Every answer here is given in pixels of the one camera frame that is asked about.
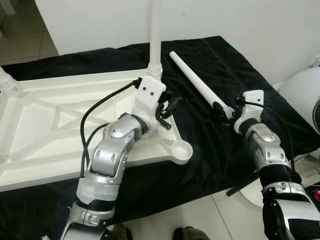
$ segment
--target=white pole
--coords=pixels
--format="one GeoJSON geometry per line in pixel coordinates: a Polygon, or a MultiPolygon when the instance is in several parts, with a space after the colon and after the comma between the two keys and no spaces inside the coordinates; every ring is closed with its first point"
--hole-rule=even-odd
{"type": "Polygon", "coordinates": [[[160,80],[162,76],[161,65],[161,0],[151,0],[150,11],[150,62],[149,75],[160,80]]]}
{"type": "Polygon", "coordinates": [[[174,52],[170,52],[170,57],[186,75],[195,88],[201,93],[204,99],[213,107],[213,103],[217,102],[223,108],[228,119],[232,118],[232,113],[235,111],[232,107],[227,106],[201,79],[194,71],[174,52]]]}
{"type": "Polygon", "coordinates": [[[17,82],[0,66],[0,91],[17,90],[17,82]]]}

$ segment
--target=black cable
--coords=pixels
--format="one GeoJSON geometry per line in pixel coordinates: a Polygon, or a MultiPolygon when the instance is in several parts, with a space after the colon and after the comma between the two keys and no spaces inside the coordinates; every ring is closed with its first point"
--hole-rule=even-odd
{"type": "Polygon", "coordinates": [[[142,78],[138,78],[132,82],[130,82],[129,84],[125,85],[124,87],[114,91],[113,93],[109,94],[108,96],[102,98],[100,101],[98,101],[97,103],[95,103],[92,107],[89,108],[88,111],[86,111],[86,113],[83,115],[81,123],[80,123],[80,136],[81,136],[81,142],[82,142],[82,146],[83,146],[83,152],[84,152],[84,159],[81,159],[81,171],[80,171],[80,178],[84,177],[84,173],[85,173],[85,159],[87,161],[89,161],[90,157],[89,157],[89,152],[88,152],[88,148],[87,148],[87,142],[86,142],[86,137],[85,137],[85,122],[87,117],[89,116],[89,114],[96,109],[98,106],[100,106],[101,104],[103,104],[105,101],[109,100],[110,98],[112,98],[113,96],[117,95],[118,93],[130,88],[131,86],[135,86],[136,88],[139,87],[140,83],[142,81],[142,78]]]}
{"type": "MultiPolygon", "coordinates": [[[[98,126],[95,130],[93,130],[93,132],[91,133],[91,135],[89,136],[88,140],[86,141],[86,147],[88,148],[89,147],[89,144],[92,140],[92,138],[95,136],[95,134],[102,128],[106,127],[109,123],[105,123],[105,124],[102,124],[100,126],[98,126]]],[[[82,152],[82,157],[81,157],[81,162],[85,160],[85,151],[83,150],[82,152]]],[[[88,159],[86,160],[86,165],[88,166],[89,165],[89,161],[88,159]]]]}
{"type": "Polygon", "coordinates": [[[266,109],[268,110],[269,112],[271,112],[272,114],[274,114],[278,120],[281,122],[281,124],[284,126],[285,128],[285,131],[288,135],[288,138],[289,138],[289,160],[290,160],[290,163],[291,163],[291,170],[295,173],[296,172],[296,167],[295,167],[295,161],[294,161],[294,145],[293,145],[293,140],[292,140],[292,137],[291,137],[291,133],[290,133],[290,130],[287,126],[287,124],[285,123],[285,121],[283,120],[283,118],[278,114],[276,113],[275,111],[273,111],[270,107],[267,107],[267,106],[264,106],[264,105],[261,105],[259,103],[254,103],[254,102],[248,102],[248,101],[240,101],[240,103],[242,104],[248,104],[248,105],[253,105],[253,106],[257,106],[257,107],[260,107],[260,108],[263,108],[263,109],[266,109]]]}

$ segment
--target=black cloth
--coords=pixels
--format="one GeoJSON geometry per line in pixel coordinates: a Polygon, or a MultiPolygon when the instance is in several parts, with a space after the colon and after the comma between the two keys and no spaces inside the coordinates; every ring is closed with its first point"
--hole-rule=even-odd
{"type": "MultiPolygon", "coordinates": [[[[223,126],[212,108],[170,59],[179,56],[229,106],[244,91],[262,89],[264,104],[287,124],[294,154],[320,146],[311,126],[266,82],[250,63],[219,36],[162,43],[162,81],[184,98],[174,118],[181,137],[193,147],[185,165],[160,162],[127,168],[116,200],[115,222],[145,217],[224,190],[254,170],[243,136],[223,126]]],[[[4,66],[16,80],[143,69],[149,62],[149,44],[105,48],[4,66]]],[[[262,122],[281,138],[288,154],[289,141],[279,120],[263,111],[262,122]]],[[[0,239],[58,239],[76,198],[77,179],[0,193],[0,239]]]]}

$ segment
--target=tile floor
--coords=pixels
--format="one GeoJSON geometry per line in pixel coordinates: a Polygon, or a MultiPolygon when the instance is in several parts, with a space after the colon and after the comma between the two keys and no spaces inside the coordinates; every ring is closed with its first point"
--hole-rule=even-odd
{"type": "Polygon", "coordinates": [[[193,226],[211,240],[265,240],[262,208],[226,191],[125,222],[135,240],[171,240],[176,228],[193,226]]]}
{"type": "Polygon", "coordinates": [[[19,0],[15,10],[16,14],[7,15],[0,28],[5,36],[0,38],[0,65],[57,56],[34,0],[19,0]]]}
{"type": "MultiPolygon", "coordinates": [[[[58,52],[33,0],[19,0],[16,15],[1,30],[0,65],[57,56],[58,52]]],[[[240,193],[221,191],[157,214],[124,223],[135,240],[171,240],[176,228],[193,226],[211,240],[264,240],[262,209],[240,193]]]]}

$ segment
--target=white plastic tube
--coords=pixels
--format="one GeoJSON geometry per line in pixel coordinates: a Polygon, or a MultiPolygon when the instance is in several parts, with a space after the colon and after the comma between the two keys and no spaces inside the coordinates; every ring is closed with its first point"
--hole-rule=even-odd
{"type": "Polygon", "coordinates": [[[219,103],[222,106],[226,117],[228,119],[232,118],[232,113],[235,110],[232,107],[226,105],[224,101],[222,101],[174,51],[171,51],[169,55],[175,62],[175,64],[177,64],[181,71],[199,91],[199,93],[201,93],[208,104],[213,107],[214,102],[219,103]]]}
{"type": "Polygon", "coordinates": [[[151,75],[158,74],[161,77],[161,0],[151,0],[150,14],[150,62],[148,71],[151,75]]]}
{"type": "Polygon", "coordinates": [[[0,91],[15,90],[16,80],[0,66],[0,91]]]}

